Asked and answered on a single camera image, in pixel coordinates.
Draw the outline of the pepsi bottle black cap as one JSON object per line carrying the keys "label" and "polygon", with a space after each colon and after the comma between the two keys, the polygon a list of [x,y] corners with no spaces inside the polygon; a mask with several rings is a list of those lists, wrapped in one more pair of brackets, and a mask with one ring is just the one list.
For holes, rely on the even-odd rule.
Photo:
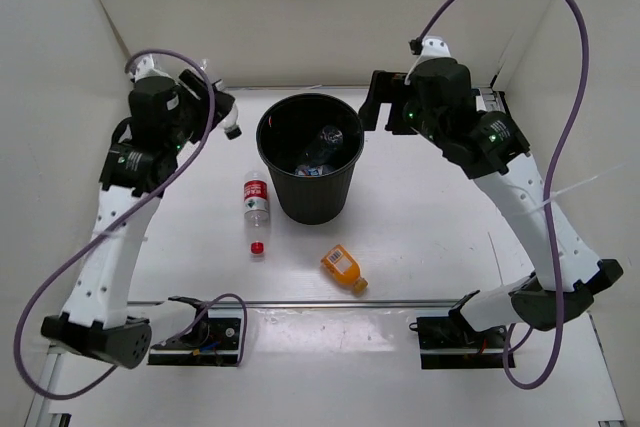
{"label": "pepsi bottle black cap", "polygon": [[229,140],[234,140],[242,135],[242,130],[239,126],[239,109],[236,104],[236,99],[232,111],[224,120],[216,120],[214,118],[213,127],[221,128]]}

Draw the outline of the black plastic waste bin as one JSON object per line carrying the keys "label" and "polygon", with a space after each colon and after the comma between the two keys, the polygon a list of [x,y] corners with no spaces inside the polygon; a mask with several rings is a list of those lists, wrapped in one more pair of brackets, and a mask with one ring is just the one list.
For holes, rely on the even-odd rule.
{"label": "black plastic waste bin", "polygon": [[319,225],[339,215],[364,148],[352,107],[326,94],[287,97],[262,116],[256,143],[287,216]]}

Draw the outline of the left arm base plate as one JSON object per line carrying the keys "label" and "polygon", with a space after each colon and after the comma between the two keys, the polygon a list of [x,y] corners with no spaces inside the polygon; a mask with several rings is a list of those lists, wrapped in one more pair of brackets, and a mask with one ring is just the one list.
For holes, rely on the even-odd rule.
{"label": "left arm base plate", "polygon": [[210,309],[197,330],[153,346],[149,366],[237,367],[244,340],[245,316],[239,305]]}

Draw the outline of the orange juice bottle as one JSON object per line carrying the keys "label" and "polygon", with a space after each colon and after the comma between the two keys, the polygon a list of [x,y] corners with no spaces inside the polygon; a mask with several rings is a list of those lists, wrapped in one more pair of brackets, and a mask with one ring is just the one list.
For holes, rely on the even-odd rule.
{"label": "orange juice bottle", "polygon": [[349,290],[356,296],[363,295],[366,291],[368,282],[362,276],[359,264],[341,244],[325,254],[321,259],[321,266],[342,289]]}

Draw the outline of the red label water bottle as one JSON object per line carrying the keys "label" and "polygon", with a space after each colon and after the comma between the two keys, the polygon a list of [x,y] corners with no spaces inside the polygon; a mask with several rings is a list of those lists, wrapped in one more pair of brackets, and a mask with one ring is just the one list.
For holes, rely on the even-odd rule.
{"label": "red label water bottle", "polygon": [[245,234],[249,252],[254,258],[265,255],[270,228],[268,184],[263,173],[253,170],[243,184]]}

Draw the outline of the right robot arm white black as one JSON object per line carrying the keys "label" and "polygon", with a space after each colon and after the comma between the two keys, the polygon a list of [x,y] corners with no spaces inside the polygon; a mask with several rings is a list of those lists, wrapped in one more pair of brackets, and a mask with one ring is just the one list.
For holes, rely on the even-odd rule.
{"label": "right robot arm white black", "polygon": [[455,343],[470,347],[485,331],[512,323],[549,331],[580,316],[620,279],[620,263],[590,249],[557,204],[544,199],[543,179],[515,121],[477,108],[466,66],[441,57],[411,74],[376,70],[359,110],[365,130],[375,130],[383,103],[391,106],[387,131],[419,134],[460,167],[497,207],[534,267],[517,282],[458,301],[449,312]]}

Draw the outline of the clear unlabelled plastic bottle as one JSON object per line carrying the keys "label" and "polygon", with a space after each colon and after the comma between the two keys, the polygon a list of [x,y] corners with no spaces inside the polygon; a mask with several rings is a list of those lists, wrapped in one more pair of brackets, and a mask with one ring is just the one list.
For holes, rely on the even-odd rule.
{"label": "clear unlabelled plastic bottle", "polygon": [[300,155],[300,165],[324,165],[344,145],[342,131],[334,125],[324,126]]}

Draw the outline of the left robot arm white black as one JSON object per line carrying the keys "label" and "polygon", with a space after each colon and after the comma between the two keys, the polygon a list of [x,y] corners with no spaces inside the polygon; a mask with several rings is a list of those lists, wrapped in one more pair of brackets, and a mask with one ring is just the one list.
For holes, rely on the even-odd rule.
{"label": "left robot arm white black", "polygon": [[92,238],[97,245],[61,312],[46,317],[42,335],[67,351],[132,369],[149,348],[177,336],[186,346],[206,342],[210,324],[193,306],[174,300],[152,316],[128,312],[133,271],[149,223],[162,200],[152,193],[178,169],[178,155],[206,128],[221,125],[228,138],[241,133],[238,109],[222,80],[206,84],[185,69],[177,78],[150,56],[135,67],[130,114],[114,129],[99,177],[99,207]]}

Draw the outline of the clear bottle colourful label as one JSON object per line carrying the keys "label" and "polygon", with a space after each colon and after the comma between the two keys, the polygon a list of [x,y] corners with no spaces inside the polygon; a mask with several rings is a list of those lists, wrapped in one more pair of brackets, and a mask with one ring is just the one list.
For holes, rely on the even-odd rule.
{"label": "clear bottle colourful label", "polygon": [[299,165],[294,174],[299,177],[321,177],[325,175],[329,175],[334,172],[334,168],[330,165]]}

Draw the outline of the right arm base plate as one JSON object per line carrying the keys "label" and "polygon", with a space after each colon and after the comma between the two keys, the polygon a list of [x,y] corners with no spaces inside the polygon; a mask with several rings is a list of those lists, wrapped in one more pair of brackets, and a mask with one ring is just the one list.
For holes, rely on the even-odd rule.
{"label": "right arm base plate", "polygon": [[422,370],[503,368],[504,326],[467,335],[448,317],[417,317],[409,330],[418,338]]}

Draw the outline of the white zip tie right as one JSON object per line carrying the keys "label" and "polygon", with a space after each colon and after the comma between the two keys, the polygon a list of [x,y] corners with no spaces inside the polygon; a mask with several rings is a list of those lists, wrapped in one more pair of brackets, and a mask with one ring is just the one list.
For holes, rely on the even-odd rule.
{"label": "white zip tie right", "polygon": [[562,196],[562,195],[564,195],[564,194],[566,194],[566,193],[568,193],[570,191],[573,191],[573,190],[575,190],[575,189],[577,189],[579,187],[586,186],[586,185],[598,180],[601,177],[604,177],[606,175],[609,175],[609,174],[615,172],[616,170],[619,170],[621,168],[626,167],[628,164],[629,164],[629,161],[625,161],[625,162],[620,163],[618,165],[612,166],[612,167],[610,167],[610,168],[608,168],[608,169],[606,169],[606,170],[604,170],[602,172],[599,172],[598,174],[596,174],[596,175],[594,175],[594,176],[592,176],[590,178],[581,180],[580,182],[577,182],[577,183],[575,183],[573,185],[570,185],[568,187],[565,187],[565,188],[557,190],[557,191],[552,191],[550,193],[548,199],[543,200],[542,202],[538,203],[537,205],[534,205],[533,207],[525,210],[523,213],[518,213],[518,216],[525,216],[525,215],[530,215],[530,214],[536,213],[538,211],[543,211],[544,207],[546,205],[549,205],[549,204],[555,202],[558,197],[560,197],[560,196]]}

